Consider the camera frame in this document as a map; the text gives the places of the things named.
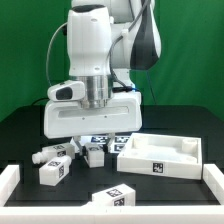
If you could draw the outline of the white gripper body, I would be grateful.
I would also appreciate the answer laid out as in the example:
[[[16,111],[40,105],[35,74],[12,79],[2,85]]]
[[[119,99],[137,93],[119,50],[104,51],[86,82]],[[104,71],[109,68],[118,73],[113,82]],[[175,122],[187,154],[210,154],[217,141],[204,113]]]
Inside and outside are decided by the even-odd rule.
[[[77,101],[49,101],[44,134],[49,139],[138,131],[142,126],[141,94],[115,93],[105,107],[83,109]]]

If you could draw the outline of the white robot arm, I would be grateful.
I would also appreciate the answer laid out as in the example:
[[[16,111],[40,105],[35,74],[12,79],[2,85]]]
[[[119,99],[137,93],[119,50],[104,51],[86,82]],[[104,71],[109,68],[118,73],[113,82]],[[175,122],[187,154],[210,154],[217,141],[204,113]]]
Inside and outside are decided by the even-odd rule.
[[[132,70],[149,70],[161,54],[155,0],[72,0],[67,22],[69,79],[48,89],[46,137],[133,132],[142,126],[141,93]]]

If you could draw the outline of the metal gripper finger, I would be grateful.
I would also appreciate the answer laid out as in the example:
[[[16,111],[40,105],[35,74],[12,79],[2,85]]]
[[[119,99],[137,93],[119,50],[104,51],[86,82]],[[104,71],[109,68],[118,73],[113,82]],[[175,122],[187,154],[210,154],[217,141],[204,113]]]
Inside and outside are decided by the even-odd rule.
[[[76,148],[79,150],[80,157],[82,156],[84,158],[86,156],[86,149],[84,146],[81,145],[81,136],[74,136],[73,140],[76,145]]]
[[[108,153],[110,153],[111,148],[112,148],[112,144],[113,144],[113,142],[115,140],[115,133],[109,133],[107,135],[107,137],[108,138],[106,140],[106,150],[107,150]]]

